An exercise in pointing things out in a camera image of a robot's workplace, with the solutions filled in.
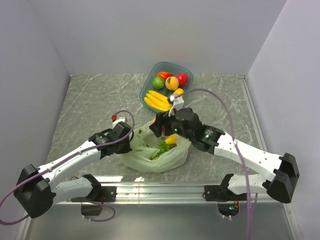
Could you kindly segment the yellow banana bunch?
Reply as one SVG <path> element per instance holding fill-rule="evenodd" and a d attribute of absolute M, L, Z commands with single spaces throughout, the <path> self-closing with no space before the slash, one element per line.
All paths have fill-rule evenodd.
<path fill-rule="evenodd" d="M 172 107 L 168 98 L 155 90 L 149 90 L 142 100 L 147 106 L 161 112 L 167 112 Z"/>

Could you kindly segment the pale green plastic bag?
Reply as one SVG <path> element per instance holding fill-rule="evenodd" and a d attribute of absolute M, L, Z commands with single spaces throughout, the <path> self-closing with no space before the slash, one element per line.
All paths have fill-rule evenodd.
<path fill-rule="evenodd" d="M 166 136 L 156 137 L 150 130 L 152 123 L 134 130 L 131 151 L 118 155 L 121 163 L 145 173 L 164 173 L 185 164 L 191 143 L 180 136 L 173 144 L 165 143 Z"/>

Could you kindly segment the orange round fruit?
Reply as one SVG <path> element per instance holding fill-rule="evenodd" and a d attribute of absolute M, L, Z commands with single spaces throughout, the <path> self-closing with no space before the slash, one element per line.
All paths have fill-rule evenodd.
<path fill-rule="evenodd" d="M 165 86 L 170 91 L 175 91 L 179 87 L 178 79 L 175 76 L 168 77 L 165 80 Z"/>

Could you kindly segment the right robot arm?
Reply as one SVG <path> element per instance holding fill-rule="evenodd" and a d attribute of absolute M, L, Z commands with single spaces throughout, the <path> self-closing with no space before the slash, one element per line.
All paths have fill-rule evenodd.
<path fill-rule="evenodd" d="M 280 203 L 291 203 L 300 172 L 296 158 L 260 150 L 232 139 L 221 129 L 203 124 L 191 108 L 182 108 L 174 115 L 158 113 L 149 126 L 156 137 L 176 134 L 199 151 L 227 158 L 255 171 L 248 176 L 228 174 L 220 184 L 220 194 L 226 200 L 246 192 L 266 193 Z"/>

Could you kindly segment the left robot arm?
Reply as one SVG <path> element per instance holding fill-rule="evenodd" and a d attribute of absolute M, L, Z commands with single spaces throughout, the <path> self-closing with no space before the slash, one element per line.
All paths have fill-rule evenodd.
<path fill-rule="evenodd" d="M 129 153 L 131 132 L 129 124 L 119 121 L 113 128 L 95 133 L 81 146 L 51 163 L 39 167 L 29 164 L 21 171 L 13 195 L 32 219 L 66 200 L 102 201 L 101 183 L 93 175 L 85 174 L 69 181 L 65 178 L 104 157 Z"/>

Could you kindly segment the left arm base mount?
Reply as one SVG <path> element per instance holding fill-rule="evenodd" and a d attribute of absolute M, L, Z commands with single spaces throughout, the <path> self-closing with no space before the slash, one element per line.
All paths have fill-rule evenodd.
<path fill-rule="evenodd" d="M 110 210 L 111 216 L 107 220 L 111 220 L 116 215 L 116 210 L 107 205 L 107 203 L 114 203 L 116 201 L 117 187 L 116 186 L 102 186 L 99 190 L 93 190 L 86 198 L 76 197 L 70 201 L 72 203 L 81 203 L 81 214 L 89 220 L 91 217 L 98 217 L 103 213 L 103 208 Z"/>

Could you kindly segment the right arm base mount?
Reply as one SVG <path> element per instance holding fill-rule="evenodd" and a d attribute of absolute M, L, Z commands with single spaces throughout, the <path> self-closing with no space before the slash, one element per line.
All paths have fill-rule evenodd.
<path fill-rule="evenodd" d="M 232 220 L 238 217 L 243 210 L 240 210 L 240 202 L 247 200 L 246 193 L 233 193 L 228 189 L 230 180 L 235 175 L 232 173 L 227 174 L 220 185 L 209 184 L 204 186 L 202 197 L 206 202 L 217 202 L 218 213 L 223 218 Z"/>

